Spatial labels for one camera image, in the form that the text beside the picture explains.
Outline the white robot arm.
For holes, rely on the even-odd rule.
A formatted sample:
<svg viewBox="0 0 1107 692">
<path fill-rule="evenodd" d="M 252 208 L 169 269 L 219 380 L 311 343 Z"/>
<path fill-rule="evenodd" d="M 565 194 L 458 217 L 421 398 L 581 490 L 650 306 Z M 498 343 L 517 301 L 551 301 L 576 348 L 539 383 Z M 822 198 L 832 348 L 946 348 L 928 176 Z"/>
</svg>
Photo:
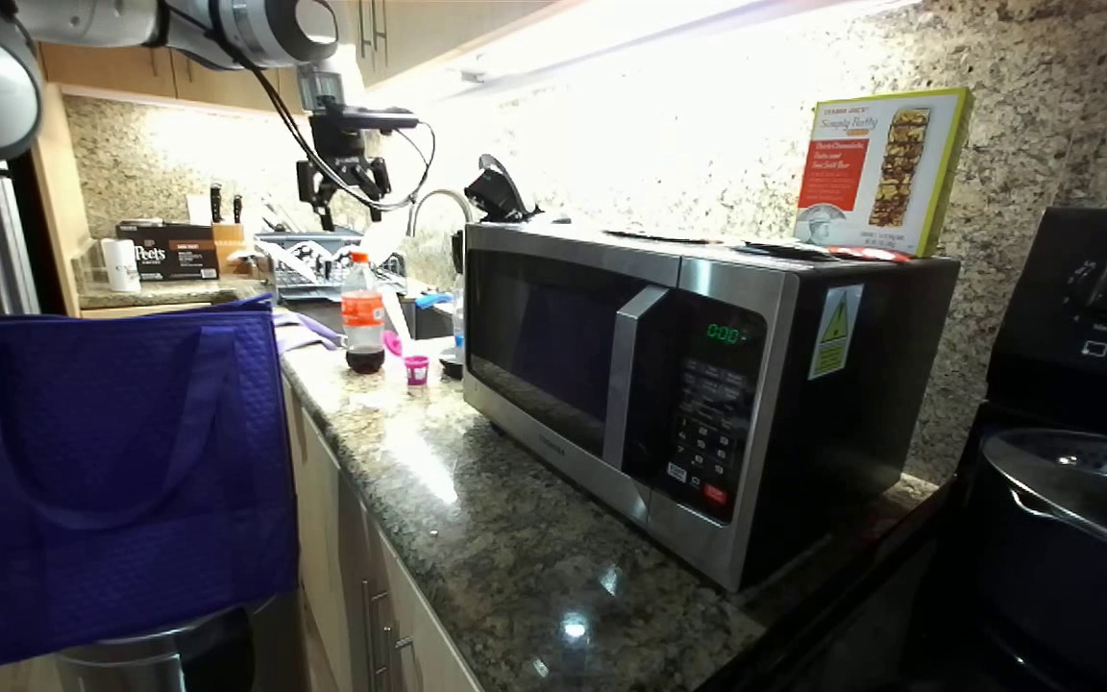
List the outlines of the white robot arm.
<svg viewBox="0 0 1107 692">
<path fill-rule="evenodd" d="M 0 166 L 39 137 L 41 46 L 174 49 L 205 67 L 242 67 L 298 147 L 298 194 L 322 226 L 334 226 L 334 194 L 351 194 L 374 222 L 395 208 L 388 166 L 365 134 L 420 128 L 420 116 L 347 96 L 330 0 L 0 0 Z"/>
</svg>

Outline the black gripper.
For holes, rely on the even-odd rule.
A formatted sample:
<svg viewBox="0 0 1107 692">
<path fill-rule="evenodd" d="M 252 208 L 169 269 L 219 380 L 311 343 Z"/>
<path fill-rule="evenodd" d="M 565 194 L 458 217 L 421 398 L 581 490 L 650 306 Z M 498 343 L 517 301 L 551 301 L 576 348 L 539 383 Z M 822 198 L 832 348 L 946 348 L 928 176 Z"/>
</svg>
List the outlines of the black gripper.
<svg viewBox="0 0 1107 692">
<path fill-rule="evenodd" d="M 395 134 L 420 122 L 408 106 L 347 106 L 322 103 L 308 116 L 311 157 L 294 166 L 294 190 L 315 211 L 319 226 L 334 226 L 330 198 L 353 194 L 370 213 L 392 190 L 388 166 L 365 147 L 370 134 Z"/>
</svg>

